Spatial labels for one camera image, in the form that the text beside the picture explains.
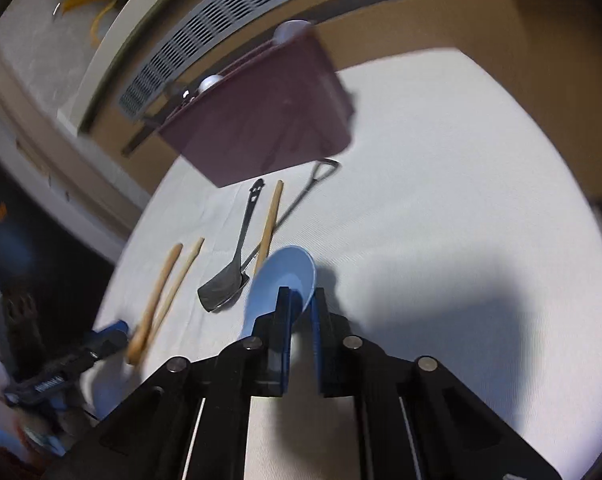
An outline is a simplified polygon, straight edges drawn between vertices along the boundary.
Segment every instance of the air vent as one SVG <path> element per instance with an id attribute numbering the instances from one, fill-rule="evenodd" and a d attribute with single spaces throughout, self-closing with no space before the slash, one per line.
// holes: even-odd
<path id="1" fill-rule="evenodd" d="M 203 0 L 156 46 L 120 95 L 138 119 L 170 81 L 230 34 L 288 0 Z"/>

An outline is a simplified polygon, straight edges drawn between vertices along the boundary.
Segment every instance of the wooden utensil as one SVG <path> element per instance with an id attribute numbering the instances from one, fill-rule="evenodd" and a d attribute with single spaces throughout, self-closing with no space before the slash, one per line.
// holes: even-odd
<path id="1" fill-rule="evenodd" d="M 159 332 L 159 329 L 161 328 L 161 324 L 163 323 L 165 316 L 168 314 L 168 311 L 170 310 L 170 307 L 172 306 L 172 300 L 174 300 L 174 297 L 177 295 L 177 292 L 179 291 L 179 288 L 181 286 L 181 283 L 183 282 L 183 279 L 185 278 L 185 275 L 188 274 L 188 270 L 190 269 L 190 266 L 192 265 L 193 261 L 197 258 L 197 256 L 199 256 L 199 252 L 201 251 L 201 246 L 203 245 L 203 240 L 204 240 L 204 238 L 199 238 L 199 240 L 197 240 L 197 243 L 195 243 L 194 246 L 192 247 L 190 256 L 188 256 L 188 259 L 186 260 L 185 264 L 181 268 L 181 271 L 177 275 L 177 279 L 174 282 L 174 285 L 172 285 L 170 292 L 166 296 L 165 301 L 163 302 L 163 305 L 161 306 L 161 310 L 159 311 L 159 314 L 157 314 L 157 316 L 156 316 L 155 322 L 152 323 L 152 329 L 150 330 L 150 335 L 148 335 L 148 341 L 146 342 L 146 346 L 143 350 L 144 353 L 145 353 L 145 350 L 147 350 L 148 348 L 150 348 L 152 346 L 152 343 L 154 342 L 155 337 L 156 337 L 156 333 Z"/>
<path id="2" fill-rule="evenodd" d="M 152 327 L 152 320 L 155 317 L 156 305 L 159 303 L 161 292 L 165 286 L 168 276 L 170 275 L 170 272 L 172 271 L 172 267 L 174 267 L 174 264 L 181 254 L 181 249 L 183 249 L 183 244 L 176 244 L 168 253 L 165 263 L 163 264 L 163 268 L 161 269 L 161 273 L 159 273 L 159 277 L 156 280 L 155 288 L 153 288 L 152 294 L 150 294 L 150 298 L 148 299 L 148 305 L 146 306 L 143 317 L 141 318 L 139 326 L 137 326 L 137 330 L 132 336 L 132 339 L 128 343 L 126 360 L 131 365 L 137 365 L 139 363 L 143 349 L 148 341 L 148 335 L 150 334 L 150 329 Z"/>
<path id="3" fill-rule="evenodd" d="M 277 213 L 279 212 L 279 202 L 281 201 L 281 192 L 283 192 L 283 181 L 278 180 L 277 185 L 274 188 L 274 193 L 272 195 L 272 202 L 270 202 L 270 210 L 268 211 L 268 218 L 265 220 L 265 225 L 263 227 L 263 235 L 261 236 L 261 245 L 259 245 L 259 256 L 257 256 L 257 263 L 254 266 L 254 275 L 256 276 L 257 272 L 263 265 L 265 259 L 268 257 L 268 253 L 270 253 L 270 243 L 272 241 L 272 231 L 274 229 L 274 224 L 277 222 Z"/>

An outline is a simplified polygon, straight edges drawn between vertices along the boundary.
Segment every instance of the white tablecloth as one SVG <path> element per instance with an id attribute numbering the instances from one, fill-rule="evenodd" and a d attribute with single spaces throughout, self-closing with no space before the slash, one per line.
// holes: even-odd
<path id="1" fill-rule="evenodd" d="M 516 101 L 458 51 L 377 60 L 340 76 L 355 96 L 353 142 L 272 250 L 308 249 L 329 307 L 355 331 L 391 355 L 437 357 L 564 480 L 579 479 L 602 450 L 602 238 L 568 168 Z M 283 211 L 311 168 L 265 177 L 244 255 L 261 237 L 276 180 L 285 182 Z M 142 379 L 173 355 L 207 358 L 237 338 L 247 293 L 209 314 L 196 290 L 232 258 L 251 184 L 217 189 L 179 159 L 153 196 L 97 327 L 136 325 L 172 245 L 185 245 L 178 269 L 199 236 L 206 242 Z M 253 402 L 248 479 L 358 476 L 350 401 L 315 394 L 308 350 L 301 327 L 290 393 Z M 130 388 L 115 380 L 128 373 L 113 359 L 85 374 L 102 412 Z"/>

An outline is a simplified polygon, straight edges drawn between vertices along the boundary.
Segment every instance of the maroon plastic container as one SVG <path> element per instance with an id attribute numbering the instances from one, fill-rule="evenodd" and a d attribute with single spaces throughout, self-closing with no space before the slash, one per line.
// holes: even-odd
<path id="1" fill-rule="evenodd" d="M 354 109 L 314 28 L 259 46 L 175 112 L 159 134 L 217 187 L 332 156 Z"/>

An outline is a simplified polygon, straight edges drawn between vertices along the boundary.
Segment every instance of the wooden handle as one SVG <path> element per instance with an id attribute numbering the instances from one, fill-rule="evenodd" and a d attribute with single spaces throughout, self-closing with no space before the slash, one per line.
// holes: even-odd
<path id="1" fill-rule="evenodd" d="M 155 317 L 156 305 L 159 303 L 161 292 L 165 286 L 165 282 L 168 280 L 170 272 L 172 271 L 172 267 L 174 267 L 175 262 L 179 258 L 179 254 L 181 254 L 181 249 L 183 249 L 183 245 L 176 244 L 170 253 L 168 253 L 168 257 L 165 259 L 161 273 L 156 280 L 155 288 L 148 299 L 148 306 L 146 306 L 146 310 L 141 318 L 141 321 L 139 322 L 139 325 L 137 326 L 137 330 L 128 343 L 126 360 L 131 365 L 137 365 L 139 363 L 143 348 L 148 340 L 150 328 L 152 327 L 152 320 Z"/>
<path id="2" fill-rule="evenodd" d="M 197 258 L 197 256 L 199 256 L 199 252 L 201 251 L 202 245 L 203 245 L 203 238 L 199 238 L 199 240 L 197 240 L 197 243 L 194 244 L 194 247 L 192 248 L 192 251 L 190 252 L 190 256 L 188 256 L 188 259 L 186 260 L 185 265 L 181 268 L 181 271 L 177 275 L 177 279 L 174 282 L 174 285 L 172 285 L 170 292 L 166 296 L 165 301 L 163 302 L 163 305 L 161 306 L 161 310 L 159 311 L 159 314 L 157 314 L 156 320 L 152 325 L 152 329 L 150 330 L 150 335 L 148 336 L 148 341 L 146 342 L 146 346 L 143 350 L 144 354 L 145 354 L 145 350 L 150 348 L 152 346 L 152 343 L 155 341 L 156 333 L 159 332 L 159 329 L 161 328 L 161 324 L 163 323 L 165 316 L 168 314 L 168 311 L 170 310 L 170 307 L 172 306 L 172 300 L 174 300 L 174 297 L 177 295 L 177 292 L 179 291 L 179 287 L 181 286 L 181 283 L 183 282 L 185 275 L 188 274 L 188 270 L 190 269 L 190 266 L 192 265 L 193 261 Z"/>
<path id="3" fill-rule="evenodd" d="M 259 246 L 259 256 L 257 256 L 257 263 L 254 266 L 254 275 L 256 276 L 261 265 L 268 257 L 270 252 L 270 242 L 272 241 L 272 230 L 274 224 L 277 222 L 277 213 L 279 212 L 279 202 L 281 201 L 281 192 L 283 191 L 283 181 L 277 181 L 277 185 L 274 188 L 272 195 L 272 202 L 270 202 L 270 210 L 268 211 L 268 218 L 266 218 L 265 226 L 263 228 L 263 236 L 261 237 L 261 245 Z"/>

